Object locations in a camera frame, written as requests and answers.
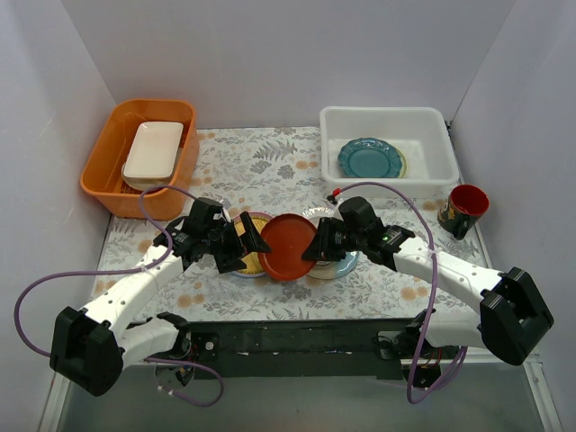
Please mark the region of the cream and green plate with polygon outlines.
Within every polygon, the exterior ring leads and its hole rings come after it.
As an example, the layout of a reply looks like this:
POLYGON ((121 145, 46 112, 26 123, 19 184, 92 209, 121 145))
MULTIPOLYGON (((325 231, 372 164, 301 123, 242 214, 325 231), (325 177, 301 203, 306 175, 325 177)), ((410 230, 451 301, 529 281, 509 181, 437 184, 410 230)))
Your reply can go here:
POLYGON ((399 150, 396 149, 397 155, 398 155, 398 161, 400 163, 400 168, 398 171, 398 174, 396 175, 397 178, 404 178, 406 173, 407 173, 407 169, 408 169, 408 164, 407 164, 407 160, 404 156, 404 154, 399 150))

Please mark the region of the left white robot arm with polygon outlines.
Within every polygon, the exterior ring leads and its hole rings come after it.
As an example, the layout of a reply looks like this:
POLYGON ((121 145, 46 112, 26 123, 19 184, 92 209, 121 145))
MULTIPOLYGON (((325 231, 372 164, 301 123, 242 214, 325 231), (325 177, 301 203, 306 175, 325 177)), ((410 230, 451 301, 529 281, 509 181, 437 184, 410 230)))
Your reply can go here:
POLYGON ((220 273, 245 268, 250 253, 268 253, 248 212, 238 233, 223 206, 208 198, 193 201, 188 215, 167 224, 132 273, 111 289, 56 318, 49 366, 94 396, 108 392, 127 367, 153 355, 169 361, 188 358, 194 343, 186 319, 159 313, 141 324, 134 318, 169 282, 205 255, 220 273))

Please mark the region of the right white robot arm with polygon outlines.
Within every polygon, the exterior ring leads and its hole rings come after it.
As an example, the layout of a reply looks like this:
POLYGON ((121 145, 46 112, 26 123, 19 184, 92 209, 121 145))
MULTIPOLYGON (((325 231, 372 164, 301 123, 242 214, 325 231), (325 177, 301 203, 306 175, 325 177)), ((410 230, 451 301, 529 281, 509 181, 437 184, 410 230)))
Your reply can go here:
POLYGON ((499 272, 431 251, 412 231, 383 224, 363 197, 347 199, 336 216, 321 218, 301 257, 337 262, 348 252, 361 252, 374 264, 435 284, 468 307, 447 314, 419 313, 388 343, 398 353, 424 358, 440 347, 477 347, 509 365, 522 365, 554 324, 528 272, 517 267, 499 272))

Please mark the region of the red brown round plate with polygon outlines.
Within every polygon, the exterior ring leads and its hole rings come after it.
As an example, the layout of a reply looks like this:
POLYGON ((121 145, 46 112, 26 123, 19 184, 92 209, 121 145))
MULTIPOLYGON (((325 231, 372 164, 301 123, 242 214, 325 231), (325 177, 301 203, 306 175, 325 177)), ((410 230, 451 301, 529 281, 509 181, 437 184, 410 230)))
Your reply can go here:
POLYGON ((315 225, 304 217, 286 213, 272 218, 260 235, 271 248, 259 253, 264 271, 275 280, 294 281, 305 276, 316 261, 305 261, 302 254, 316 235, 315 225))

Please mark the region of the teal scalloped plate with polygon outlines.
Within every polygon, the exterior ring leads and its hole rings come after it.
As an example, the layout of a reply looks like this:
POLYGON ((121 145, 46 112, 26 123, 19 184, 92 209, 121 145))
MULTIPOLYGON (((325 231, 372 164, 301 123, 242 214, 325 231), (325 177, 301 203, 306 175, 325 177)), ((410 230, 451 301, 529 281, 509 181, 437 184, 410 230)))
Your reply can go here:
POLYGON ((339 151, 338 166, 346 177, 397 178, 400 163, 396 149, 381 139, 352 139, 339 151))

